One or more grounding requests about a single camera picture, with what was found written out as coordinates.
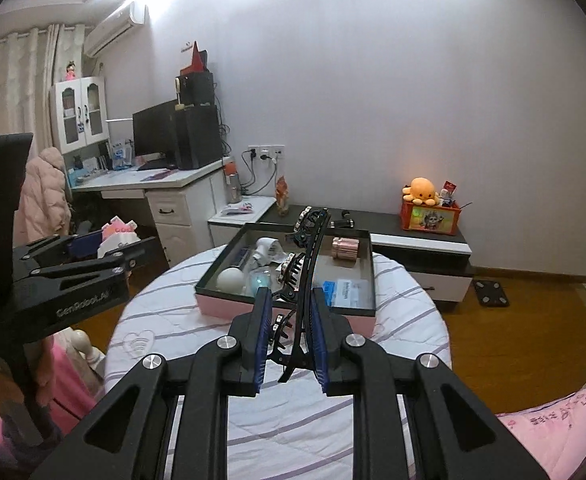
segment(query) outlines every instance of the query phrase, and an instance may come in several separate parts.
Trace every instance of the silver screw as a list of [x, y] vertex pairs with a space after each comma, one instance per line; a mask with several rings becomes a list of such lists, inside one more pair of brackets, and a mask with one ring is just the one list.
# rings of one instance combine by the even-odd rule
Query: silver screw
[[435, 368], [439, 365], [439, 359], [433, 354], [424, 354], [420, 357], [420, 364], [425, 368]]
[[348, 346], [355, 346], [360, 347], [360, 346], [364, 346], [364, 343], [367, 341], [367, 339], [360, 335], [360, 334], [348, 334], [346, 336], [346, 344]]
[[158, 354], [149, 354], [142, 360], [142, 366], [152, 370], [162, 364], [162, 356]]
[[235, 339], [232, 335], [224, 335], [217, 340], [217, 346], [224, 348], [225, 350], [233, 348], [235, 345], [237, 345], [237, 339]]

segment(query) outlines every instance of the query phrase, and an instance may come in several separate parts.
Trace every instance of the heart pattern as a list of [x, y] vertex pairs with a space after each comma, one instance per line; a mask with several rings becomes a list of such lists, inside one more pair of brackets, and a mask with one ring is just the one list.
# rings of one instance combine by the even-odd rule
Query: heart pattern
[[131, 357], [139, 359], [151, 351], [154, 342], [155, 334], [150, 330], [143, 330], [139, 334], [131, 332], [124, 336], [122, 348]]

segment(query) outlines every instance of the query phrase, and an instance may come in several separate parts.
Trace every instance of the rose gold cylinder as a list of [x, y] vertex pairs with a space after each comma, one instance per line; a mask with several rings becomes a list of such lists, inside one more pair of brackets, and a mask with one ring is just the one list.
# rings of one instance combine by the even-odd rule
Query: rose gold cylinder
[[354, 262], [358, 259], [359, 240], [357, 238], [333, 238], [331, 256], [340, 260]]

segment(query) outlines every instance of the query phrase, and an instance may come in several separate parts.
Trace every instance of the curtain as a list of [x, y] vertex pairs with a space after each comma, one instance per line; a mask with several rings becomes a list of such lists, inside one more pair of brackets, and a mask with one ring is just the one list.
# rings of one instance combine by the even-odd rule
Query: curtain
[[0, 40], [0, 135], [33, 133], [30, 157], [53, 146], [49, 89], [64, 81], [69, 61], [82, 76], [84, 25], [49, 25]]

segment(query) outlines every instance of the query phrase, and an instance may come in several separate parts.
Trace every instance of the white wall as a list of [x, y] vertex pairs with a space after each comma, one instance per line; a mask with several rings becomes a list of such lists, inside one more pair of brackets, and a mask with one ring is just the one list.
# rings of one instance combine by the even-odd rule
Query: white wall
[[111, 117], [173, 98], [196, 39], [234, 153], [285, 144], [293, 202], [396, 212], [413, 177], [448, 179], [473, 202], [460, 225], [475, 265], [586, 275], [586, 17], [573, 0], [156, 7], [102, 59]]

